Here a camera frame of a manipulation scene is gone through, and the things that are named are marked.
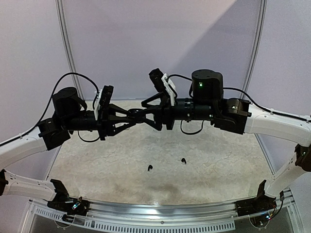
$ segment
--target robotic arm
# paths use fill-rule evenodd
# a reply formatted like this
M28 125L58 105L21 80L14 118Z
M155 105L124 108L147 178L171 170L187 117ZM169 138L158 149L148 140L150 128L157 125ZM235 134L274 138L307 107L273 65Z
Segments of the robotic arm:
M172 130L175 120L208 120L221 130L243 134L261 133L298 143L293 157L270 180L264 180L255 198L237 201L239 216L249 215L276 206L276 197L305 172L311 171L311 118L263 108L242 99L223 98L223 77L212 70L192 73L191 98L178 99L173 82L159 69L149 74L157 94L144 100L141 109L124 110L110 104L112 86L98 93L94 111L87 111L85 102L74 87L67 87L52 97L55 112L41 121L27 135L21 134L0 144L0 195L21 195L41 198L48 206L69 215L86 215L89 202L70 198L58 180L39 181L6 171L8 165L34 153L52 150L70 139L73 131L93 131L101 140L136 124L146 123L161 131L165 125ZM159 99L159 104L150 102Z

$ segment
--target white bracket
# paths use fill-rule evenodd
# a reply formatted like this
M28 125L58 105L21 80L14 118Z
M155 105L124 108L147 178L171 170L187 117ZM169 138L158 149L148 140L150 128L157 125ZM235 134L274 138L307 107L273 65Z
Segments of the white bracket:
M0 147L0 170L32 154L46 151L45 142L39 134L40 129L36 127L24 137Z
M3 195L41 198L47 201L53 200L56 195L54 184L50 181L18 176L10 171L5 171L4 175L9 183L4 187Z
M167 93L170 95L170 99L171 99L171 106L175 105L175 97L176 97L176 86L174 85L174 83L172 82L172 80L169 79L168 74L164 74L163 77L161 78L165 89L167 91Z
M98 97L97 97L97 99L96 99L96 101L95 101L95 104L94 104L94 107L95 107L95 108L94 108L95 120L98 119L98 111L99 111L99 108L100 108L99 101L100 101L100 99L101 99L101 97L102 97L102 92L103 92L103 90L101 89L101 90L99 91Z

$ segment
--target black joint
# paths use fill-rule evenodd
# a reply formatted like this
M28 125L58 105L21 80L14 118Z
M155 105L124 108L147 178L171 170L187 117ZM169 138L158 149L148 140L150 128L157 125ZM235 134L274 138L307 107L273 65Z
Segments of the black joint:
M257 196L255 198L239 200L235 202L238 216L245 216L268 211L276 206L276 198L270 198L265 195L265 184L266 180L261 182L258 187Z
M0 196L3 194L4 192L4 188L7 184L9 184L9 182L5 179L5 170L2 169L2 171L0 171Z
M67 212L67 215L86 216L90 206L88 200L82 200L81 197L79 199L71 198L61 181L52 179L51 182L54 184L56 195L52 201L48 201L48 207Z
M295 147L296 166L300 166L304 171L311 172L311 146L302 147L297 145Z

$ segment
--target vertical metal pole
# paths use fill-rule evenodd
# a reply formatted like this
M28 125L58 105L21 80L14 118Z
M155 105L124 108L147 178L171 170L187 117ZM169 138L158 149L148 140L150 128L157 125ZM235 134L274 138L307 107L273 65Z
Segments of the vertical metal pole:
M67 27L66 27L63 1L55 0L55 2L56 2L56 10L57 10L57 15L58 15L60 32L63 38L63 44L64 44L64 49L65 49L69 69L71 72L77 72L76 67L74 65L74 60L72 56L72 51L71 51ZM76 75L73 75L72 80L73 80L74 86L77 88L79 97L84 99L79 78Z
M262 28L263 28L264 15L266 12L266 6L267 6L267 0L261 0L260 10L259 10L259 15L258 15L258 20L257 20L256 33L255 33L255 39L253 43L253 51L252 51L250 62L248 64L244 84L242 87L242 90L245 92L247 92L247 89L249 87L251 76L252 76L253 69L255 66L256 57L258 54L259 43L260 43L260 38L261 38ZM240 99L244 99L244 98L245 98L244 94L241 93Z

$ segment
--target white robotic arm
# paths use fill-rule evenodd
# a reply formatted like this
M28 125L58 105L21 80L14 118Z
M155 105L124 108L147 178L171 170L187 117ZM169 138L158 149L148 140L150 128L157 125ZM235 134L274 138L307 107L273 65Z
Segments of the white robotic arm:
M272 109L269 109L269 112L264 111L240 99L223 99L222 112L217 109L221 107L215 101L211 102L212 104L196 103L195 96L193 99L175 99L172 104L172 98L176 97L174 84L168 75L163 75L159 70L154 71L150 73L150 78L159 93L142 102L145 109L124 110L109 104L113 92L112 86L105 86L99 92L95 111L86 109L80 111L80 105L85 103L83 104L77 97L76 90L72 87L62 89L55 94L53 96L55 114L52 118L41 121L29 134L20 136L16 140L9 139L7 140L9 143L1 144L0 196L21 195L41 198L47 200L51 208L66 211L68 214L86 215L89 202L81 198L70 198L61 181L34 180L15 175L4 168L32 154L60 146L70 139L69 133L74 130L97 130L100 139L104 140L106 136L114 136L138 123L146 123L157 130L161 130L162 124L165 124L167 129L171 130L175 119L210 120L216 128L222 130L240 134L261 133L298 144L295 155L272 179L263 181L259 185L255 199L236 203L241 215L270 209L271 203L275 203L276 197L283 189L304 173L311 171L311 123L309 123L311 118L309 116L291 115L297 117L292 118L284 116L287 113L280 116ZM148 104L157 98L161 98L159 105ZM146 114L153 114L154 121L146 118ZM126 124L116 127L118 123Z

